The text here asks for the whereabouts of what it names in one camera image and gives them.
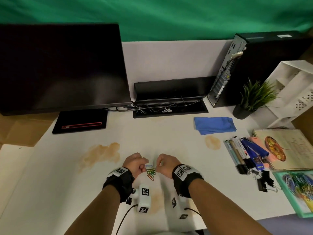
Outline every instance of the green curtain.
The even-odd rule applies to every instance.
[[[1,23],[119,23],[122,41],[306,31],[312,17],[313,0],[0,0]]]

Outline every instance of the monitor stand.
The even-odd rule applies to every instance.
[[[108,112],[103,109],[61,111],[53,134],[105,129]]]

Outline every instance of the monitor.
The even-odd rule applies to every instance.
[[[131,105],[118,24],[1,24],[0,113]]]

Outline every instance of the white desk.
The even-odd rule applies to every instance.
[[[238,174],[223,140],[232,136],[247,137],[257,129],[255,121],[233,118],[237,132],[218,133],[219,150],[208,149],[205,137],[194,129],[193,117],[232,117],[233,107],[213,109],[205,99],[209,113],[133,119],[131,112],[110,112],[105,130],[53,135],[54,124],[34,148],[25,172],[0,219],[0,234],[62,235],[74,219],[88,206],[102,188],[106,175],[122,165],[124,159],[140,152],[148,159],[160,153],[176,156],[182,163],[198,169],[205,180],[232,199],[254,219],[264,219],[294,213],[282,191],[260,192],[252,176]],[[79,172],[81,157],[88,148],[101,144],[120,144],[117,163],[98,162]],[[151,234],[178,229],[202,229],[202,219],[193,214],[186,220],[172,219],[165,213],[161,187],[169,185],[162,175],[150,181],[142,174],[135,184],[148,183],[151,188],[153,213],[139,215],[131,211],[121,226],[119,234]],[[166,190],[173,192],[174,187]],[[116,229],[129,205],[123,203],[118,211],[113,229]]]

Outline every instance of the black wrist strap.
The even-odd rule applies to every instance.
[[[188,190],[190,183],[197,178],[203,179],[199,171],[184,164],[177,165],[174,168],[172,178],[177,194],[186,198],[191,198]]]
[[[107,185],[112,185],[118,191],[120,196],[120,202],[125,202],[127,198],[131,195],[133,191],[133,182],[135,178],[133,177],[130,170],[125,167],[120,167],[115,169],[106,178],[106,182],[103,184],[103,187]]]

